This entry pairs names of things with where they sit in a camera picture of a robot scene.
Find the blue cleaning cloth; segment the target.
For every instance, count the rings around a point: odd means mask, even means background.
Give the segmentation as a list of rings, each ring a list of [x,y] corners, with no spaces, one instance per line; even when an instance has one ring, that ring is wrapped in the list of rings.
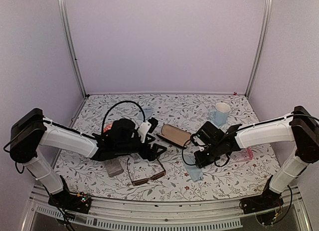
[[[193,156],[185,155],[184,166],[187,170],[187,173],[190,175],[190,178],[193,182],[203,181],[203,172],[197,166],[190,166],[188,164],[194,164],[195,159]]]

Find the black glasses case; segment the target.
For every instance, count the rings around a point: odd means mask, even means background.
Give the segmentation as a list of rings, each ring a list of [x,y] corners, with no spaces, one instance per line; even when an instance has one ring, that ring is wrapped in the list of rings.
[[[191,139],[191,133],[169,124],[164,124],[161,131],[157,133],[157,136],[179,148],[183,148],[184,145],[189,144]]]

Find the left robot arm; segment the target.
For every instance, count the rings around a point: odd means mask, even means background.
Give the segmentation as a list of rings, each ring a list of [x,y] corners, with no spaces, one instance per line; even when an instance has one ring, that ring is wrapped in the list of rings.
[[[70,208],[74,197],[40,153],[39,146],[71,151],[100,162],[134,153],[144,160],[154,161],[167,150],[154,143],[155,138],[150,135],[157,125],[155,118],[142,122],[140,126],[130,119],[121,118],[101,134],[87,135],[53,122],[43,115],[41,109],[34,108],[12,126],[10,141],[3,149],[13,161],[23,164],[51,195],[55,195],[55,200],[63,208]]]

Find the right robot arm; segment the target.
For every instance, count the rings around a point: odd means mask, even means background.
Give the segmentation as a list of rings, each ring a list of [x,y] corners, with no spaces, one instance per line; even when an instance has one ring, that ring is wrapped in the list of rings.
[[[258,205],[268,209],[277,201],[291,181],[296,179],[309,164],[319,160],[319,123],[303,106],[273,120],[249,125],[230,126],[226,132],[206,122],[195,136],[202,141],[204,149],[195,152],[198,168],[216,162],[222,155],[266,143],[294,142],[296,149],[283,166],[271,176],[258,197]]]

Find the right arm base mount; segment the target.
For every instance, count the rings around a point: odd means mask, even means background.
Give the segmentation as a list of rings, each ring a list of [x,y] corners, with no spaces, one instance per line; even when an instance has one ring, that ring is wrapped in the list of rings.
[[[263,191],[260,195],[241,199],[239,208],[243,210],[244,214],[258,213],[272,209],[271,212],[256,215],[259,224],[270,226],[277,220],[283,204],[284,202],[280,194],[276,194],[272,191]]]

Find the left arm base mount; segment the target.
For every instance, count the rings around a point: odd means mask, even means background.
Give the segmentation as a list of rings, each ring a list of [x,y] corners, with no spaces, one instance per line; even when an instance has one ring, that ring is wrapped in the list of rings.
[[[82,214],[88,214],[91,207],[91,199],[77,196],[67,191],[61,191],[56,194],[50,194],[48,204],[62,210],[73,211]]]

